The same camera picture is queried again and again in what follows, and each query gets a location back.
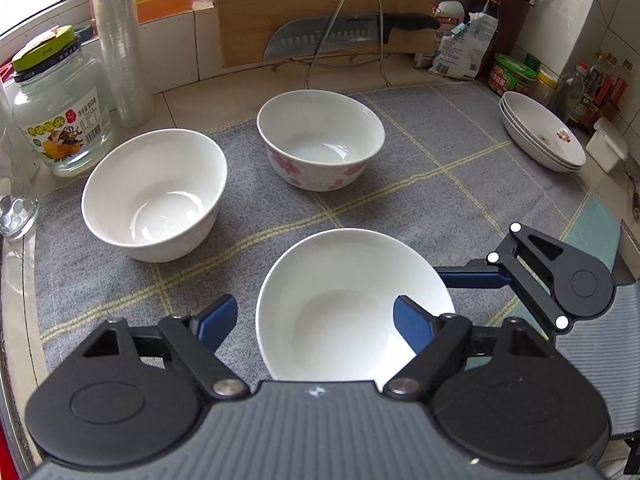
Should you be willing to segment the plain white bowl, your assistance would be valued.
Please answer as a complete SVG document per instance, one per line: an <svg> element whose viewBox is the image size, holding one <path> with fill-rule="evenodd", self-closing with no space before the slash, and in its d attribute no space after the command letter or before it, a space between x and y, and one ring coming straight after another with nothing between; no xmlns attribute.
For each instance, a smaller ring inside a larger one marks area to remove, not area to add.
<svg viewBox="0 0 640 480"><path fill-rule="evenodd" d="M275 380L383 387L415 353L396 330L406 295L439 316L454 312L445 283L417 252L363 229L314 234L272 266L256 306L256 336Z"/></svg>

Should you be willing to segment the white bowl pink flowers front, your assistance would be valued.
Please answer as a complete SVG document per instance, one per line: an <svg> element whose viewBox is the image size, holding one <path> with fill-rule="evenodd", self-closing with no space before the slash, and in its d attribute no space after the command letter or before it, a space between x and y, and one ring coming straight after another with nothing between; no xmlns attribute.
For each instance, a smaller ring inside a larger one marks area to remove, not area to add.
<svg viewBox="0 0 640 480"><path fill-rule="evenodd" d="M227 179L226 155L206 134L143 133L93 169L82 191L82 218L95 237L131 258L174 261L208 237Z"/></svg>

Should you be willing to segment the white bowl pink flowers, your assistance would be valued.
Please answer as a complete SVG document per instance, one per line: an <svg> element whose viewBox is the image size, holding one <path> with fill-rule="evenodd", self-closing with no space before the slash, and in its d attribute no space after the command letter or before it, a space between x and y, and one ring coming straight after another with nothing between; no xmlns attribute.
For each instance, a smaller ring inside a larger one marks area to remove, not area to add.
<svg viewBox="0 0 640 480"><path fill-rule="evenodd" d="M143 133L93 169L82 191L82 218L95 237L131 258L174 261L208 237L227 179L226 155L206 134Z"/></svg>
<svg viewBox="0 0 640 480"><path fill-rule="evenodd" d="M385 142L375 112L349 96L324 90L274 96L260 108L256 127L276 174L310 192L350 185Z"/></svg>

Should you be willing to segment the grey green checked cloth mat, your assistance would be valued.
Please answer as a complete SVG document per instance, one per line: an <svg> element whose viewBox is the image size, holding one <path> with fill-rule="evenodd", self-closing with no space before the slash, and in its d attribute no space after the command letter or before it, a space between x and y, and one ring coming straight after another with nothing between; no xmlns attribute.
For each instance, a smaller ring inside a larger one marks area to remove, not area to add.
<svg viewBox="0 0 640 480"><path fill-rule="evenodd" d="M221 212L204 243L171 263L136 261L93 236L80 210L83 180L44 196L35 292L47 369L107 318L151 325L228 292L239 322L219 356L256 384L268 375L254 322L262 280L294 243L339 226L395 237L434 266L461 266L521 222L613 263L620 222L581 177L520 150L487 89L432 84L366 92L360 101L381 119L385 144L353 184L334 192L312 194L278 177L252 120L215 130L229 164Z"/></svg>

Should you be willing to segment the white plastic seasoning box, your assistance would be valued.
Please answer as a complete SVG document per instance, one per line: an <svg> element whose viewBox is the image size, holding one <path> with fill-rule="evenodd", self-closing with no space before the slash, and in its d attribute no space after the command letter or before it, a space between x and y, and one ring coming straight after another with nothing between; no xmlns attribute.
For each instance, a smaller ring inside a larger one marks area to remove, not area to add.
<svg viewBox="0 0 640 480"><path fill-rule="evenodd" d="M618 164L626 162L627 143L612 122L605 117L600 117L593 128L586 152L606 174L609 174Z"/></svg>

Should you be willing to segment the glass mug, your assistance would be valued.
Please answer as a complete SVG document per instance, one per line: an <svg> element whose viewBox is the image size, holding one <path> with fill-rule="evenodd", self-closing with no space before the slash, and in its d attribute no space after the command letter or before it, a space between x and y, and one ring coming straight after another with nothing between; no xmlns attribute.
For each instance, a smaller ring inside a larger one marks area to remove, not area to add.
<svg viewBox="0 0 640 480"><path fill-rule="evenodd" d="M1 128L1 236L18 240L34 225L39 208L37 195L18 162L11 136Z"/></svg>

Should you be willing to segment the yellow lid spice jar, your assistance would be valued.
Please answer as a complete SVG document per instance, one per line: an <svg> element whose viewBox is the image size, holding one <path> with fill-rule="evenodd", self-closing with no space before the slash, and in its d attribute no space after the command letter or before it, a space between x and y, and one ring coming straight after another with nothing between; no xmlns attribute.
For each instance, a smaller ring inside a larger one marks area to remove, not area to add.
<svg viewBox="0 0 640 480"><path fill-rule="evenodd" d="M540 66L536 79L529 90L529 96L543 106L547 106L558 85L559 78L548 68Z"/></svg>

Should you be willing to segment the green lid sauce jar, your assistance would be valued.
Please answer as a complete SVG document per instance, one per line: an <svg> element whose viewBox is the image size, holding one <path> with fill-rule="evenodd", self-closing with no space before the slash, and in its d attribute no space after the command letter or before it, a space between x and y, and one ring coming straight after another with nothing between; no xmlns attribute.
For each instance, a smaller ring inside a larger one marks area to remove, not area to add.
<svg viewBox="0 0 640 480"><path fill-rule="evenodd" d="M496 53L488 75L488 87L502 96L507 91L529 94L537 73L510 56Z"/></svg>

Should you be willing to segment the glass jar green lid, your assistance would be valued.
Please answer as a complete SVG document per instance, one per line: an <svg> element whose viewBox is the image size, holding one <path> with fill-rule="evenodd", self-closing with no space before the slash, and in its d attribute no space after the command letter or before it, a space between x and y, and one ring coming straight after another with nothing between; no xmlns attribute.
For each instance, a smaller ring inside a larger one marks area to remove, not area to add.
<svg viewBox="0 0 640 480"><path fill-rule="evenodd" d="M113 144L105 68L85 53L70 25L54 26L12 58L17 128L52 174L93 167Z"/></svg>

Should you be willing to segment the green cap small jar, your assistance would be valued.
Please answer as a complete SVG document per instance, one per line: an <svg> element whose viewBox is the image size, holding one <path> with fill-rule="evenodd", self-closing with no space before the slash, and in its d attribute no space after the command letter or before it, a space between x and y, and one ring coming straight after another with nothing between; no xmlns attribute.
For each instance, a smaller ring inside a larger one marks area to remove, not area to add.
<svg viewBox="0 0 640 480"><path fill-rule="evenodd" d="M541 62L538 60L538 58L529 53L525 55L524 64L534 72L538 72L541 66Z"/></svg>

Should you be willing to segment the white plastic bag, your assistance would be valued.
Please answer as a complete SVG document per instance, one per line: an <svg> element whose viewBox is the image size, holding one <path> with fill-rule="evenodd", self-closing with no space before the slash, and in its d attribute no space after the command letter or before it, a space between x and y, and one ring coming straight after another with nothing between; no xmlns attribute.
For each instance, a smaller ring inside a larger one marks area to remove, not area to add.
<svg viewBox="0 0 640 480"><path fill-rule="evenodd" d="M485 12L471 13L467 23L443 36L430 72L452 79L474 79L498 28L498 20Z"/></svg>

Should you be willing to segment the red white paper bag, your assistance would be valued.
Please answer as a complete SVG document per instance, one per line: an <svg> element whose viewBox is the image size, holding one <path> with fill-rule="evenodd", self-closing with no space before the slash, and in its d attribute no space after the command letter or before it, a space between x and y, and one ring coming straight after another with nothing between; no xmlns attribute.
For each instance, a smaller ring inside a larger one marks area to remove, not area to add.
<svg viewBox="0 0 640 480"><path fill-rule="evenodd" d="M447 0L434 4L433 15L439 21L439 29L436 32L439 35L448 35L451 29L464 21L465 10L461 2Z"/></svg>

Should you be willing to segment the stack of clear plastic cups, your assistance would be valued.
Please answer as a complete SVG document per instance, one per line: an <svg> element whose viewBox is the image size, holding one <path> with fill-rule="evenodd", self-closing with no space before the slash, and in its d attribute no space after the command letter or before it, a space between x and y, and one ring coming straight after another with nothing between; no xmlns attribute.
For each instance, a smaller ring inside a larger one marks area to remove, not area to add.
<svg viewBox="0 0 640 480"><path fill-rule="evenodd" d="M136 0L90 0L102 61L120 122L129 128L154 114L139 42Z"/></svg>

